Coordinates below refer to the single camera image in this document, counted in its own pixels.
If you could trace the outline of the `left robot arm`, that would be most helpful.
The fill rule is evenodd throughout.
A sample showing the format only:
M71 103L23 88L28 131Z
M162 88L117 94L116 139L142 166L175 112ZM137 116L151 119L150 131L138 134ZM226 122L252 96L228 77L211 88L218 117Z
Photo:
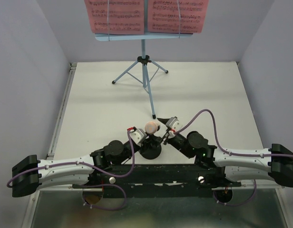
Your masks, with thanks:
M135 168L135 154L146 153L156 145L149 135L129 133L128 141L114 140L102 149L74 159L39 160L29 155L12 168L7 187L14 198L28 196L39 189L59 185L79 185L95 188L104 178L126 178Z

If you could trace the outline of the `pink microphone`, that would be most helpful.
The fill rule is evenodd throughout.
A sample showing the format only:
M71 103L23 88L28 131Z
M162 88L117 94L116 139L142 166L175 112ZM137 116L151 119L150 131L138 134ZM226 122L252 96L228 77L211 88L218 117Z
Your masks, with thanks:
M160 124L157 122L148 122L145 125L145 132L147 134L155 134L160 130Z

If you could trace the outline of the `black microphone stand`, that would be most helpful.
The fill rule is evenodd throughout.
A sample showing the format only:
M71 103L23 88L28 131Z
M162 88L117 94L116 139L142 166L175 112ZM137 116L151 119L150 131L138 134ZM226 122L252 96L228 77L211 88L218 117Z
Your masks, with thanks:
M161 153L161 138L158 136L148 136L140 147L140 154L148 160L156 159Z

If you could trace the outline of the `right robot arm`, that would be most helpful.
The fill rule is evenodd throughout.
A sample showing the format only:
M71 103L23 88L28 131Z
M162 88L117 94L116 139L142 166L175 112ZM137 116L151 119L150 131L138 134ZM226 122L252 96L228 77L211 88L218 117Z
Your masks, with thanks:
M293 188L293 152L281 144L260 150L232 150L209 145L199 132L180 134L181 123L176 117L158 118L167 127L164 143L180 151L205 169L222 168L213 174L214 183L224 186L229 181L269 180Z

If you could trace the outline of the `blue music stand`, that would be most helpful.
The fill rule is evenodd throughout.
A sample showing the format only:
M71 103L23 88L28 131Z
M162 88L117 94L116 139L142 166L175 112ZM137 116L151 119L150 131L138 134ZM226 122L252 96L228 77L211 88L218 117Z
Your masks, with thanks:
M156 119L156 113L153 103L153 97L151 92L150 82L153 77L149 77L147 65L153 64L157 67L157 70L162 70L165 74L168 74L169 71L159 65L157 62L152 60L149 55L146 54L146 40L148 39L164 39L164 38L186 38L190 37L192 34L173 34L173 33L151 33L146 32L142 35L108 35L108 34L95 34L95 39L98 41L120 41L120 40L140 40L141 41L141 55L137 57L136 61L130 65L123 73L121 73L116 79L112 81L112 84L115 84L119 79L121 79L125 74L130 75L132 78L137 80L142 84L143 89L148 93L152 118ZM142 65L142 80L139 80L133 74L130 73L130 70L135 67L137 64Z

